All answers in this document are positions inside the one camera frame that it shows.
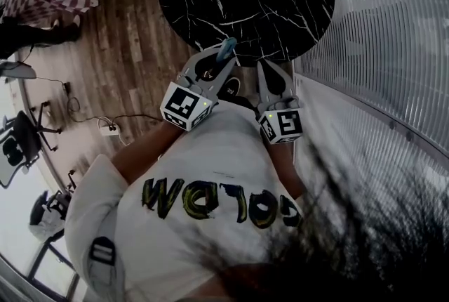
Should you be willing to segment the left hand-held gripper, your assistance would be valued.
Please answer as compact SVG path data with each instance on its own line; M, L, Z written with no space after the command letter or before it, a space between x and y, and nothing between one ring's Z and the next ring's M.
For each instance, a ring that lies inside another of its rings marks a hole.
M219 48L209 48L189 58L181 74L194 80L202 88L203 94L199 95L179 86L176 84L177 80L171 82L160 106L161 116L165 121L184 131L191 131L212 112L218 101L217 95L237 62L234 56L217 65L219 51ZM214 80L202 80L205 73L216 65L220 69L216 71Z

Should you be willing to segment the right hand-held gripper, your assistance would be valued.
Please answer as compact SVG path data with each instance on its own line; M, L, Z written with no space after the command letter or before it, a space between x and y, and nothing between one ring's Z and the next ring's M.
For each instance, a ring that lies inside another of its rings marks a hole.
M257 62L257 78L261 105L293 95L290 75L268 60ZM303 133L300 108L265 112L257 122L271 145L294 142Z

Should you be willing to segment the person's right hand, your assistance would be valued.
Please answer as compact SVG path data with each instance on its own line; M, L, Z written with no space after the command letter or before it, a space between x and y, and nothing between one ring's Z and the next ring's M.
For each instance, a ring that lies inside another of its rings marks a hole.
M276 102L260 103L257 111L260 114L276 110L291 110L300 108L300 101L297 98L284 98Z

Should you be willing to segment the person's left hand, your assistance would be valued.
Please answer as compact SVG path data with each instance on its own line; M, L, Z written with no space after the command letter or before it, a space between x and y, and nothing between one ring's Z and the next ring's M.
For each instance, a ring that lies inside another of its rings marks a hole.
M202 88L194 80L192 80L190 77L188 77L184 74L180 74L178 76L176 84L178 84L179 86L181 86L183 88L189 89L193 93L196 93L199 95L203 94Z

